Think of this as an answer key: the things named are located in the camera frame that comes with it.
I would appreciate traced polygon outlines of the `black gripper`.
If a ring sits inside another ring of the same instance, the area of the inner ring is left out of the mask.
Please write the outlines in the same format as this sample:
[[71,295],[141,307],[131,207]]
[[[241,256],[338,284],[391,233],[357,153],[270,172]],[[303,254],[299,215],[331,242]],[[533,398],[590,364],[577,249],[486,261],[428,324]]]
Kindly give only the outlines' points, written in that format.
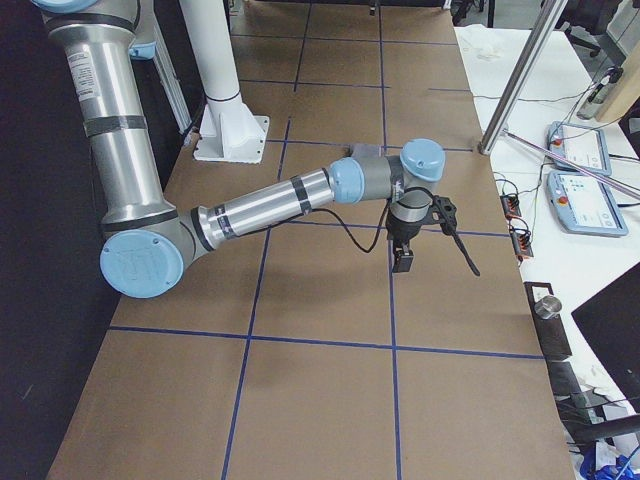
[[407,273],[414,259],[409,241],[419,234],[424,225],[439,225],[447,236],[457,232],[457,208],[448,197],[435,196],[422,206],[402,202],[391,204],[385,221],[387,238],[393,241],[393,273]]

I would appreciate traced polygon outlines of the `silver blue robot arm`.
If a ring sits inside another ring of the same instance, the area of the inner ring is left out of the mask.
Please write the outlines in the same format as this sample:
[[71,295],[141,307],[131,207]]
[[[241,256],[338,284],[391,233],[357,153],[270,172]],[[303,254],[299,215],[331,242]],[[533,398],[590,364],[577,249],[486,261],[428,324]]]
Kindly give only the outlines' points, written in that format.
[[428,139],[409,141],[396,156],[342,158],[212,208],[180,213],[163,195],[131,64],[155,50],[152,3],[42,1],[39,9],[49,37],[65,52],[106,195],[101,271],[122,294],[162,295],[222,243],[323,211],[331,202],[384,201],[378,228],[393,243],[397,272],[409,270],[409,244],[423,226],[456,235],[455,206],[435,192],[445,154]]

